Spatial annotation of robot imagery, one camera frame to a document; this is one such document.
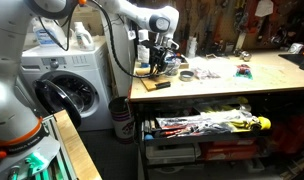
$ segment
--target wooden tabletop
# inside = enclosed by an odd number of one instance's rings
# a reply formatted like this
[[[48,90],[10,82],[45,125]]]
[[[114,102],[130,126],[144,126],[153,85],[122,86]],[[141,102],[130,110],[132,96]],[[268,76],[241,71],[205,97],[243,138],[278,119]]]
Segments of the wooden tabletop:
[[[54,117],[78,179],[102,180],[66,111],[58,112]]]
[[[255,52],[249,62],[238,57],[229,59],[188,59],[189,68],[203,67],[217,72],[221,78],[199,80],[194,77],[190,82],[179,79],[179,74],[168,78],[171,87],[148,92],[139,78],[133,78],[129,92],[131,102],[169,100],[178,98],[197,98],[217,95],[240,95],[274,91],[303,90],[304,70],[298,65],[278,56],[286,52]],[[247,64],[253,79],[234,77],[236,65]]]

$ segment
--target washing machine control panel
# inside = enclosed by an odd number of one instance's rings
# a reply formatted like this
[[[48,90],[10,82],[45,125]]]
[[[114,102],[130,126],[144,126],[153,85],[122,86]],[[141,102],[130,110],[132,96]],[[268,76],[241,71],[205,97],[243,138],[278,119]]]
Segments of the washing machine control panel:
[[[53,69],[57,69],[60,65],[66,64],[64,57],[42,58],[42,63],[44,66],[50,66]]]

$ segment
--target laundry detergent bottle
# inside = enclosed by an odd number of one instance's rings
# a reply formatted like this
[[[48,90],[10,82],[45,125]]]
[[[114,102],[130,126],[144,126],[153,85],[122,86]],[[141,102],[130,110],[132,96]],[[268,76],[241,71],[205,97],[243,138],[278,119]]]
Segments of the laundry detergent bottle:
[[[91,34],[84,28],[82,22],[74,22],[75,36],[80,50],[93,51],[94,42]]]

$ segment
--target washing machine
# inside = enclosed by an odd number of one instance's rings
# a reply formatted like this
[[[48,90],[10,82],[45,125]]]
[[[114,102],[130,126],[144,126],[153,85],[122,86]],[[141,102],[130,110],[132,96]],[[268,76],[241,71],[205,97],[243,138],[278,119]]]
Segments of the washing machine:
[[[40,116],[65,109],[78,131],[113,128],[105,38],[95,40],[95,46],[94,51],[81,51],[75,43],[68,51],[40,46],[24,51],[20,76],[34,99],[31,108]]]

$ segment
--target washing machine door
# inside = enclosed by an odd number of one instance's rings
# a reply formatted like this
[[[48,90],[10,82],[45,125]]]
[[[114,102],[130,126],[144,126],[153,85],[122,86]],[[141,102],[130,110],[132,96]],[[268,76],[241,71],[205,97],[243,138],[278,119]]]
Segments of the washing machine door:
[[[82,110],[83,104],[75,94],[46,79],[36,80],[34,87],[38,100],[48,113],[55,114],[65,109],[74,127],[78,128],[81,125],[80,110]]]

